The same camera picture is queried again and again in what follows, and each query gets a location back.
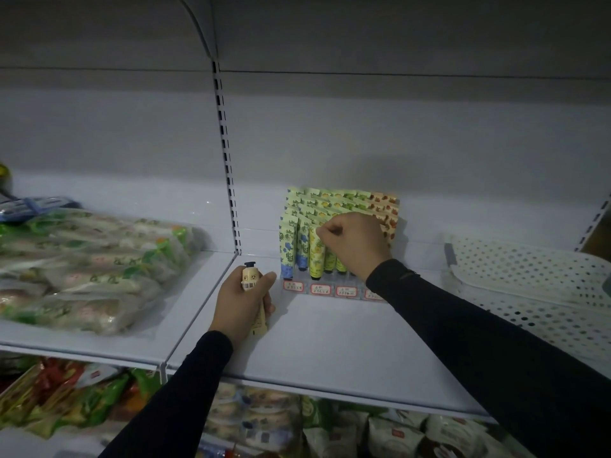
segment price tag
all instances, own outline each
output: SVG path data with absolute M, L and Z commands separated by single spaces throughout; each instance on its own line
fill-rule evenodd
M 365 290 L 365 298 L 366 300 L 384 300 L 375 292 L 371 292 L 369 289 Z
M 359 290 L 355 286 L 337 286 L 335 295 L 337 297 L 356 297 L 359 295 Z
M 311 284 L 310 293 L 318 295 L 331 295 L 331 286 L 328 284 Z
M 284 284 L 282 285 L 287 291 L 304 292 L 304 284 L 301 281 L 284 280 Z

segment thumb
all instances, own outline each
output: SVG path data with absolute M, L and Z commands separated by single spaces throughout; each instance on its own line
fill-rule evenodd
M 330 247 L 333 252 L 337 253 L 336 246 L 339 246 L 340 237 L 335 233 L 327 230 L 324 226 L 319 226 L 316 229 L 316 234 L 325 246 Z
M 276 274 L 274 272 L 265 273 L 261 278 L 259 278 L 255 284 L 255 287 L 252 288 L 251 291 L 256 296 L 257 302 L 265 297 L 265 294 L 268 293 L 275 282 Z

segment person's left hand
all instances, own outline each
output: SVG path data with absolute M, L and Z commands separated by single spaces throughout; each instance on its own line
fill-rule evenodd
M 220 331 L 225 334 L 231 341 L 234 351 L 238 350 L 250 333 L 250 326 L 255 321 L 262 299 L 266 319 L 276 310 L 271 303 L 269 293 L 276 281 L 276 274 L 270 272 L 261 276 L 254 288 L 245 291 L 242 289 L 242 270 L 244 268 L 246 267 L 240 266 L 233 270 L 221 284 L 214 317 L 209 328 L 209 331 Z

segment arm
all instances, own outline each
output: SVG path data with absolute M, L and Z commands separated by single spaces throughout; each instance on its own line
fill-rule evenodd
M 393 306 L 481 406 L 538 458 L 580 456 L 584 444 L 603 450 L 611 380 L 409 271 L 391 258 L 373 217 L 338 215 L 317 233 L 350 271 Z
M 176 374 L 106 447 L 100 458 L 193 458 L 221 374 L 255 321 L 261 300 L 269 316 L 275 309 L 268 291 L 275 273 L 252 290 L 241 286 L 237 267 L 222 284 L 210 330 L 187 355 Z

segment black sleeve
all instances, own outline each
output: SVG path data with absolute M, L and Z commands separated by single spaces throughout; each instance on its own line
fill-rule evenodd
M 100 458 L 193 458 L 232 353 L 225 334 L 205 333 L 172 379 L 112 440 Z
M 380 264 L 367 287 L 394 307 L 488 414 L 535 456 L 583 456 L 585 449 L 608 453 L 611 380 L 397 260 Z

